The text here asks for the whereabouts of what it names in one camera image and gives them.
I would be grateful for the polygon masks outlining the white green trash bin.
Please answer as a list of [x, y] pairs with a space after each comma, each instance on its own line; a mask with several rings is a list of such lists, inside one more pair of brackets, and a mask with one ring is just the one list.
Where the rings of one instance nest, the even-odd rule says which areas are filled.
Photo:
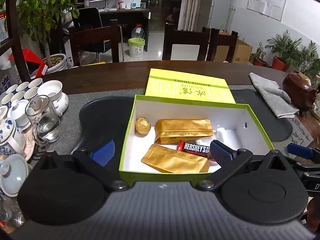
[[143, 56], [143, 50], [145, 46], [145, 40], [143, 38], [130, 38], [128, 40], [129, 44], [129, 55], [132, 58], [140, 58]]

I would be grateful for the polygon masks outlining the glass pitcher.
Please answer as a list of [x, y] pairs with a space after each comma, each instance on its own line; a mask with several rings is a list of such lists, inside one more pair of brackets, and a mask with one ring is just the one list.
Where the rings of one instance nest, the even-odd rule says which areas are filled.
[[59, 139], [60, 118], [48, 96], [38, 95], [31, 99], [25, 114], [31, 123], [33, 139], [39, 146], [46, 146]]

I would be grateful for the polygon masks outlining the potted palm red pot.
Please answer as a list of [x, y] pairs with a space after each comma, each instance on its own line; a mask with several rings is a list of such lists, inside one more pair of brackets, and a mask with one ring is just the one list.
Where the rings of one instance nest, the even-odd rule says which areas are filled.
[[272, 69], [287, 71], [297, 62], [302, 39], [293, 40], [288, 30], [266, 40], [265, 48], [273, 54]]

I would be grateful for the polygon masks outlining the large water bottle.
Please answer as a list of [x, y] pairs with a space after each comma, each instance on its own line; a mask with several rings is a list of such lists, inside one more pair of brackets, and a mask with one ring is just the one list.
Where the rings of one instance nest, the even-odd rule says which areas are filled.
[[144, 30], [141, 24], [136, 24], [135, 28], [131, 33], [132, 38], [144, 38]]

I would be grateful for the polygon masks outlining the dark wooden desk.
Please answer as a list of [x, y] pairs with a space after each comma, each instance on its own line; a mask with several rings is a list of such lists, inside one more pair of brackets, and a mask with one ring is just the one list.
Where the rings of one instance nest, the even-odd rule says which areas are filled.
[[110, 20], [117, 20], [118, 24], [122, 27], [123, 40], [125, 42], [131, 38], [133, 29], [137, 24], [142, 26], [144, 31], [143, 38], [145, 39], [144, 50], [148, 51], [149, 42], [149, 26], [151, 21], [150, 9], [121, 9], [121, 10], [106, 10], [99, 9], [99, 14], [103, 27], [110, 25]]

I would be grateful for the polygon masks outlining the dark wooden chair left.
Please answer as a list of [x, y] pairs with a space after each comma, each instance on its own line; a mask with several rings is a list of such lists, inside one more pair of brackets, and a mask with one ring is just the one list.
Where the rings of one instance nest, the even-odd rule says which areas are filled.
[[90, 46], [94, 43], [110, 41], [112, 62], [119, 62], [119, 31], [118, 21], [111, 20], [108, 27], [87, 29], [77, 32], [75, 27], [69, 28], [69, 39], [74, 66], [80, 66], [79, 51], [81, 46]]

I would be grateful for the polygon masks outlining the dark wooden chair right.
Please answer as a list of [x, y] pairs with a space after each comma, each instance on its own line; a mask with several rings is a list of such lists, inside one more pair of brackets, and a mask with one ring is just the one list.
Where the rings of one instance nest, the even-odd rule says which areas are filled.
[[223, 35], [220, 34], [219, 29], [212, 28], [210, 30], [206, 61], [214, 61], [218, 46], [227, 46], [228, 52], [226, 55], [226, 61], [231, 63], [235, 53], [237, 40], [238, 32], [236, 31], [232, 31], [231, 35]]

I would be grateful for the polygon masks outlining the dark wooden chair middle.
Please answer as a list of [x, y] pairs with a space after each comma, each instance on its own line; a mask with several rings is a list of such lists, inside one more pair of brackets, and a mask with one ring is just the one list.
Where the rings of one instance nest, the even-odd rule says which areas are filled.
[[171, 60], [172, 46], [193, 45], [199, 46], [197, 61], [204, 61], [207, 55], [207, 49], [210, 38], [210, 29], [202, 28], [202, 32], [175, 30], [175, 25], [166, 23], [164, 28], [164, 43], [162, 60]]

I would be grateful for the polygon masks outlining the yellow shoe box lid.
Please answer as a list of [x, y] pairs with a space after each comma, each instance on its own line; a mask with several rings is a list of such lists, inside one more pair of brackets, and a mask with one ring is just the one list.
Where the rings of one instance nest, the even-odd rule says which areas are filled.
[[224, 79], [155, 68], [150, 69], [145, 95], [183, 100], [235, 103]]

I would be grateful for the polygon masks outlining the white lidded gaiwan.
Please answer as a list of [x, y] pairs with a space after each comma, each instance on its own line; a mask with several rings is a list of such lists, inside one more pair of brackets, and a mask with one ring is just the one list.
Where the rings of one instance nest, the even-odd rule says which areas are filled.
[[15, 120], [16, 125], [19, 126], [23, 131], [25, 131], [31, 125], [31, 122], [25, 113], [28, 103], [29, 101], [25, 99], [14, 100], [11, 103], [11, 107], [7, 114], [7, 117]]

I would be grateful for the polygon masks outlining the gold foil chocolate ball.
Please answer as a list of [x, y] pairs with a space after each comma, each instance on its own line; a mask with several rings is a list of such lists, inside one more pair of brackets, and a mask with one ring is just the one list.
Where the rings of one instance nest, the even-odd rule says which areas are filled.
[[135, 129], [140, 135], [147, 135], [151, 129], [151, 124], [146, 118], [139, 118], [135, 122]]

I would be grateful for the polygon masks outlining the large green potted tree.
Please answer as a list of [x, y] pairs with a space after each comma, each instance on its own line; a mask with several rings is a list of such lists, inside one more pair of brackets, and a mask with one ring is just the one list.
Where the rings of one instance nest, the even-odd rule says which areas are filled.
[[16, 0], [18, 27], [21, 33], [43, 45], [46, 64], [52, 66], [50, 57], [50, 32], [56, 29], [64, 12], [78, 17], [77, 0]]

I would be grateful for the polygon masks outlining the gold foil pouch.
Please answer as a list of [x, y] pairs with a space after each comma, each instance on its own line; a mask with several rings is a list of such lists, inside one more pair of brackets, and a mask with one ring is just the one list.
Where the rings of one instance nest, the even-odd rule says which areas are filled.
[[153, 144], [141, 162], [163, 173], [207, 173], [210, 167], [205, 157]]
[[213, 136], [209, 119], [161, 119], [155, 124], [155, 143], [174, 144]]

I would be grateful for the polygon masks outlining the black office chair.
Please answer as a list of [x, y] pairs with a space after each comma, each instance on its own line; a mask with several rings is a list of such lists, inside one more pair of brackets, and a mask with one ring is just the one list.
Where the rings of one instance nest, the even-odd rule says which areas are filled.
[[[78, 18], [73, 19], [74, 27], [77, 32], [87, 30], [87, 29], [94, 29], [94, 28], [101, 28], [103, 27], [99, 10], [98, 8], [81, 8], [79, 9], [79, 16]], [[94, 43], [90, 46], [81, 46], [80, 52], [88, 52], [88, 53], [95, 53], [96, 58], [95, 62], [100, 61], [100, 54], [106, 53], [111, 49], [111, 42], [104, 41]]]

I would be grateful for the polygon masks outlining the small white tea cup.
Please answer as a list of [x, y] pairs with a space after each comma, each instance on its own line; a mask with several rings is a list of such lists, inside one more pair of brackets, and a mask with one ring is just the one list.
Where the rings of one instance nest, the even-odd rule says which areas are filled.
[[8, 108], [11, 107], [11, 99], [14, 95], [12, 93], [7, 94], [2, 100], [1, 100], [1, 104], [3, 106], [7, 106]]
[[23, 82], [21, 84], [19, 84], [16, 88], [16, 93], [18, 92], [26, 92], [29, 89], [29, 82]]
[[32, 87], [28, 89], [24, 94], [24, 99], [30, 101], [31, 99], [37, 96], [37, 92], [38, 92], [38, 87]]
[[25, 94], [24, 91], [19, 91], [19, 92], [17, 92], [16, 94], [14, 94], [14, 96], [11, 98], [10, 101], [11, 101], [11, 102], [14, 102], [15, 100], [20, 101], [21, 99], [24, 98], [24, 94]]
[[40, 87], [42, 84], [43, 84], [43, 79], [39, 77], [39, 78], [33, 79], [33, 81], [29, 83], [28, 88], [31, 89], [34, 87]]
[[6, 94], [10, 94], [10, 93], [16, 94], [16, 93], [17, 93], [17, 91], [16, 91], [17, 87], [18, 87], [18, 84], [14, 84], [14, 85], [10, 86], [10, 87], [5, 91], [5, 93], [6, 93]]

